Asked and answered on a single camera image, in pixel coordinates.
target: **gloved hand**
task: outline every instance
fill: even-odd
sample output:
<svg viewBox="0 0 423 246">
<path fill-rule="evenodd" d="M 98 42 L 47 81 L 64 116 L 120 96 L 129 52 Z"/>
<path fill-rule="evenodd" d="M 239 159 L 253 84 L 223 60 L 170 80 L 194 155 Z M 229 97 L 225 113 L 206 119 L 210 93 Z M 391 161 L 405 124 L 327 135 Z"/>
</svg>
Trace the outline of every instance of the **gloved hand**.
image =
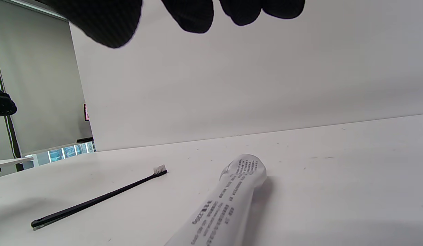
<svg viewBox="0 0 423 246">
<path fill-rule="evenodd" d="M 0 91 L 0 116 L 13 115 L 17 112 L 15 103 L 7 93 Z"/>
<path fill-rule="evenodd" d="M 94 41 L 119 48 L 133 37 L 142 0 L 38 0 L 65 16 Z M 180 27 L 205 33 L 213 22 L 213 0 L 162 0 Z M 260 11 L 292 19 L 301 14 L 305 0 L 220 0 L 222 9 L 237 25 L 254 22 Z"/>
</svg>

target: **glove finger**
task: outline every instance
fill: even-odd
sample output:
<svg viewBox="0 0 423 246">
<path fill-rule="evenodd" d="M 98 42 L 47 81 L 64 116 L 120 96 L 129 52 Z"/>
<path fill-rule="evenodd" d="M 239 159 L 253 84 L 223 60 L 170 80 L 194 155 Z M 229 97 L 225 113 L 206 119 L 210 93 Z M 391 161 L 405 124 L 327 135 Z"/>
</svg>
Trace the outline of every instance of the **glove finger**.
<svg viewBox="0 0 423 246">
<path fill-rule="evenodd" d="M 262 10 L 261 0 L 220 0 L 222 9 L 236 25 L 254 22 Z"/>
<path fill-rule="evenodd" d="M 13 115 L 17 112 L 17 107 L 11 98 L 0 96 L 0 116 Z"/>
<path fill-rule="evenodd" d="M 206 33 L 213 23 L 213 0 L 162 0 L 184 31 Z"/>
<path fill-rule="evenodd" d="M 304 9 L 305 0 L 262 0 L 262 8 L 266 14 L 281 18 L 293 19 Z"/>
<path fill-rule="evenodd" d="M 119 48 L 137 29 L 142 0 L 42 0 L 94 41 Z"/>
</svg>

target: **white table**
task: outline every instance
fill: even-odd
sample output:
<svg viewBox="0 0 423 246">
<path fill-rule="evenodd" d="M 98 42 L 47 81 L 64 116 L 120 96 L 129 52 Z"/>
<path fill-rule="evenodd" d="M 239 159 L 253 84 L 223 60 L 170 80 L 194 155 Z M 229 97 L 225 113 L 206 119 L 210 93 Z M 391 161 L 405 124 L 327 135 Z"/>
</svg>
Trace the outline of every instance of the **white table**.
<svg viewBox="0 0 423 246">
<path fill-rule="evenodd" d="M 16 158 L 16 159 L 8 159 L 8 160 L 0 160 L 0 167 L 8 166 L 8 165 L 15 165 L 22 162 L 28 162 L 33 160 L 33 157 L 24 157 L 24 158 Z"/>
<path fill-rule="evenodd" d="M 0 177 L 0 245 L 162 246 L 242 153 L 269 176 L 244 246 L 423 245 L 423 115 L 82 154 Z M 30 227 L 162 164 L 162 177 Z"/>
</svg>

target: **white tabletop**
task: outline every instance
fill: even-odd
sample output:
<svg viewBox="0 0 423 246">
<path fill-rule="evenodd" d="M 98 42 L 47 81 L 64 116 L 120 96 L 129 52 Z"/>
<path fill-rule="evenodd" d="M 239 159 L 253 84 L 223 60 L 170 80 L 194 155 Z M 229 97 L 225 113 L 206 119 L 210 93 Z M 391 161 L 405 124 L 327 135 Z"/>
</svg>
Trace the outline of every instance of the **white tabletop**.
<svg viewBox="0 0 423 246">
<path fill-rule="evenodd" d="M 34 159 L 33 157 L 24 157 L 24 158 L 0 160 L 0 167 L 7 166 L 7 165 L 14 165 L 14 164 L 22 163 L 22 162 L 28 162 L 33 159 Z"/>
<path fill-rule="evenodd" d="M 0 245 L 162 246 L 243 153 L 269 176 L 244 246 L 423 245 L 423 115 L 82 154 L 3 176 Z M 162 164 L 162 177 L 30 227 Z"/>
</svg>

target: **white wall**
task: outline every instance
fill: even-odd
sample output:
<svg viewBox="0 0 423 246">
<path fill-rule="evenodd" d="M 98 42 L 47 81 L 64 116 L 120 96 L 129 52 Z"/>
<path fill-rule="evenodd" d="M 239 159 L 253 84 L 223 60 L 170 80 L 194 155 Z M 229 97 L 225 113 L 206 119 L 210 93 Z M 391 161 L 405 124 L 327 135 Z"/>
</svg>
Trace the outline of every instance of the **white wall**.
<svg viewBox="0 0 423 246">
<path fill-rule="evenodd" d="M 68 22 L 0 1 L 0 67 L 23 155 L 92 136 Z"/>
<path fill-rule="evenodd" d="M 72 26 L 98 150 L 423 114 L 423 0 L 307 0 L 302 15 L 182 31 L 146 1 L 134 39 Z"/>
</svg>

